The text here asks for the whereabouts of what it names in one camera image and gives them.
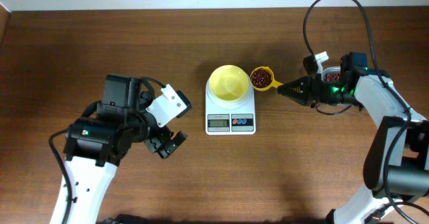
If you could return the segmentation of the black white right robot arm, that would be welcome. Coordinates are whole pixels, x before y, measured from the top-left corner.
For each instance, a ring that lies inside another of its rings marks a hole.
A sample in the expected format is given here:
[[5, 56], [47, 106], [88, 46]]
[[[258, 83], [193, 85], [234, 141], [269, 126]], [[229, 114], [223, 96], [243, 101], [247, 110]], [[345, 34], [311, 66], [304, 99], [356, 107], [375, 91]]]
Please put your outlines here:
[[352, 105], [367, 110], [377, 127], [363, 166], [363, 186], [333, 209], [325, 223], [377, 223], [390, 211], [428, 196], [428, 120], [395, 90], [388, 73], [369, 68], [364, 53], [341, 58], [340, 79], [324, 79], [326, 55], [304, 59], [307, 76], [280, 85], [280, 95], [304, 105]]

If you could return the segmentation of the white digital kitchen scale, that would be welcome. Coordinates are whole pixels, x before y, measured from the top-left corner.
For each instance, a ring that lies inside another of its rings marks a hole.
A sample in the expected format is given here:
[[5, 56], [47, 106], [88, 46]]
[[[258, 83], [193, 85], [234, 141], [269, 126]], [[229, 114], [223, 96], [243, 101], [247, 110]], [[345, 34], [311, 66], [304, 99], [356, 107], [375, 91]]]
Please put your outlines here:
[[216, 98], [207, 81], [205, 99], [207, 134], [253, 135], [256, 132], [255, 96], [250, 80], [246, 94], [237, 101], [222, 101]]

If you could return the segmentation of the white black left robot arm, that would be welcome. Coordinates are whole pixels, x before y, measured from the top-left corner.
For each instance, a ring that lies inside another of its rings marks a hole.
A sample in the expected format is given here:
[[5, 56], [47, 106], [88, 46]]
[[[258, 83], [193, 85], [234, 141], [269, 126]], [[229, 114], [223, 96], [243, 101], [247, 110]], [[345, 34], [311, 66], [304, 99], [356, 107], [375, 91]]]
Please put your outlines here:
[[160, 84], [156, 96], [153, 78], [109, 74], [103, 99], [59, 133], [65, 135], [61, 158], [49, 138], [62, 173], [60, 192], [51, 223], [96, 223], [105, 193], [121, 160], [133, 144], [143, 143], [153, 154], [168, 158], [187, 138], [167, 124], [192, 107], [182, 91]]

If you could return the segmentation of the yellow plastic measuring scoop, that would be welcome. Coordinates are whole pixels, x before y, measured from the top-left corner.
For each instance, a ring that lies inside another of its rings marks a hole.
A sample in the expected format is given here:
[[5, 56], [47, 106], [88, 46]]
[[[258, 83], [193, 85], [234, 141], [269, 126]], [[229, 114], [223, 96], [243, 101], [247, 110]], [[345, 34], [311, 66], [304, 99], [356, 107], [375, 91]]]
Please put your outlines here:
[[274, 73], [268, 66], [255, 68], [250, 74], [250, 81], [253, 88], [257, 91], [267, 91], [271, 88], [277, 89], [283, 85], [282, 82], [274, 78]]

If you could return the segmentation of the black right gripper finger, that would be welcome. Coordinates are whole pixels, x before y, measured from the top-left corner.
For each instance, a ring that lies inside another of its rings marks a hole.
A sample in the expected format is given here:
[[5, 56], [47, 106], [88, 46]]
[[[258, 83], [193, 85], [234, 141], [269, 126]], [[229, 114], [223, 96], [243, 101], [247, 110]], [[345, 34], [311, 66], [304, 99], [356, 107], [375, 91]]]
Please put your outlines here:
[[311, 78], [309, 76], [303, 76], [292, 82], [287, 82], [277, 88], [277, 92], [306, 92], [310, 88]]
[[309, 106], [309, 98], [308, 93], [306, 91], [303, 91], [302, 93], [290, 90], [290, 89], [277, 89], [277, 93], [285, 96], [294, 102], [303, 105], [303, 106]]

